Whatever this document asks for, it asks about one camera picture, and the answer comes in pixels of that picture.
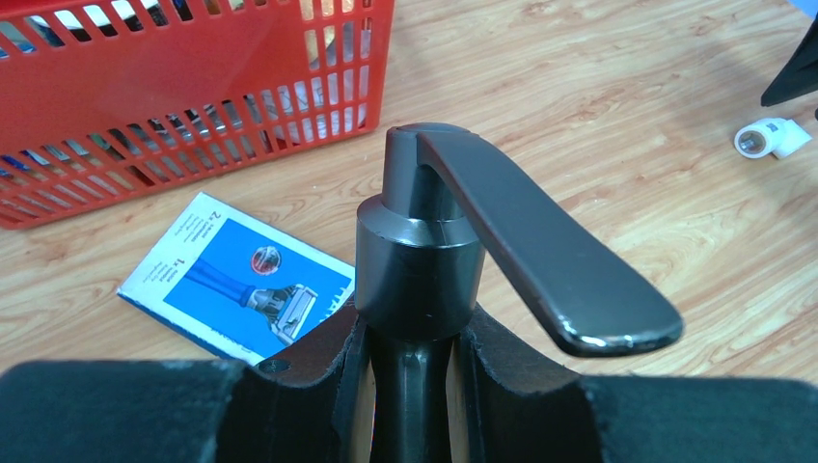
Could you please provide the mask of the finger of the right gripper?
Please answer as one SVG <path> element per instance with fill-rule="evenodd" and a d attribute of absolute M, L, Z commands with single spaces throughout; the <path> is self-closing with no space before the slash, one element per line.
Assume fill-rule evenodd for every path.
<path fill-rule="evenodd" d="M 817 19 L 814 18 L 794 53 L 760 97 L 771 107 L 817 91 Z"/>

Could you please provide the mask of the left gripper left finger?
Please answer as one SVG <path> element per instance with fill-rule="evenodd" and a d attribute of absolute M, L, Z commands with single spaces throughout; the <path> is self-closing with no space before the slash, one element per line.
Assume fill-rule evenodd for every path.
<path fill-rule="evenodd" d="M 344 462 L 363 324 L 344 307 L 253 367 L 32 361 L 1 377 L 5 462 Z"/>

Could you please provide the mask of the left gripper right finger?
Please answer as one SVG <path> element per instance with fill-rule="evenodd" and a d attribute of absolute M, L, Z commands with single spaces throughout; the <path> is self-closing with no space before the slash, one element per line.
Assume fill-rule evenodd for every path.
<path fill-rule="evenodd" d="M 482 310 L 454 355 L 468 462 L 817 458 L 817 389 L 806 382 L 583 375 Z"/>

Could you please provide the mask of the dark grey metal faucet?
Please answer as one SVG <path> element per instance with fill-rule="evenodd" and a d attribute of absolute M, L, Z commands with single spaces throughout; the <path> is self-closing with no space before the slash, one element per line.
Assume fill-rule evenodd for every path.
<path fill-rule="evenodd" d="M 355 306 L 375 345 L 372 461 L 450 461 L 445 377 L 486 256 L 569 355 L 633 356 L 682 336 L 669 300 L 496 146 L 446 123 L 395 126 L 382 190 L 357 211 Z"/>

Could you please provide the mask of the blue razor package box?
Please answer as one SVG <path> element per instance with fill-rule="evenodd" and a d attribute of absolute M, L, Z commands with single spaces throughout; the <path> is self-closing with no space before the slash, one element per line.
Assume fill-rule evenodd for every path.
<path fill-rule="evenodd" d="M 201 192 L 118 294 L 207 351 L 256 365 L 332 316 L 354 286 L 352 265 Z"/>

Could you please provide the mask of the red plastic shopping basket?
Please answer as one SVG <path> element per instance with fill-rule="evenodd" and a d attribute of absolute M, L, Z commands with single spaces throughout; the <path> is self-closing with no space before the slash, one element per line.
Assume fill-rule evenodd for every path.
<path fill-rule="evenodd" d="M 379 123 L 392 1 L 5 1 L 1 225 L 26 229 Z"/>

